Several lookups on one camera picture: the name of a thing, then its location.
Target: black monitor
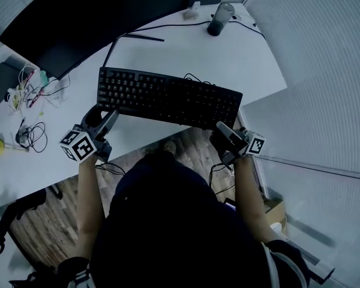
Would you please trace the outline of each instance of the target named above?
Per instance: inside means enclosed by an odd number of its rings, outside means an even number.
[[[0,41],[48,76],[61,79],[119,36],[194,1],[206,5],[221,0],[34,0]]]

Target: black keyboard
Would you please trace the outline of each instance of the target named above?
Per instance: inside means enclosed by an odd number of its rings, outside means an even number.
[[[101,67],[97,107],[180,125],[232,128],[242,94],[218,86],[145,71]]]

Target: wooden floor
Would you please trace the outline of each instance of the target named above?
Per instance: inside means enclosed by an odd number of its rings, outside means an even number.
[[[210,131],[189,128],[170,137],[177,146],[176,159],[207,181],[211,166],[220,163],[216,150],[209,142],[210,134]],[[111,162],[128,171],[143,157],[144,150],[154,149],[157,146],[158,143],[154,143]],[[104,211],[108,215],[110,202],[121,176],[102,170],[96,171]],[[229,176],[227,169],[224,169],[214,173],[212,188],[216,193],[233,183],[234,178]],[[35,211],[24,213],[21,220],[15,220],[11,225],[13,235],[33,261],[54,267],[68,257],[77,240],[77,176],[61,181],[57,185],[64,194],[62,200],[58,200],[47,190],[47,200],[44,205],[39,206]],[[219,194],[218,199],[224,201],[226,197],[234,199],[234,196],[235,188],[232,188]]]

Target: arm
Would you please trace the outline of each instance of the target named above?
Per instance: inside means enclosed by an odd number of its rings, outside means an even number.
[[[77,229],[79,238],[72,257],[91,258],[97,233],[105,218],[95,171],[96,157],[90,156],[79,164],[79,193],[77,199]]]
[[[265,218],[265,209],[260,191],[253,177],[249,157],[235,163],[236,208],[256,240],[263,243],[278,239]]]

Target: person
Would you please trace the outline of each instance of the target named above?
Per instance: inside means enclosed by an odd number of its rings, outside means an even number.
[[[236,211],[175,160],[172,141],[122,177],[105,218],[95,157],[79,165],[77,244],[62,287],[216,284],[307,287],[300,252],[270,228],[248,157],[235,163]]]

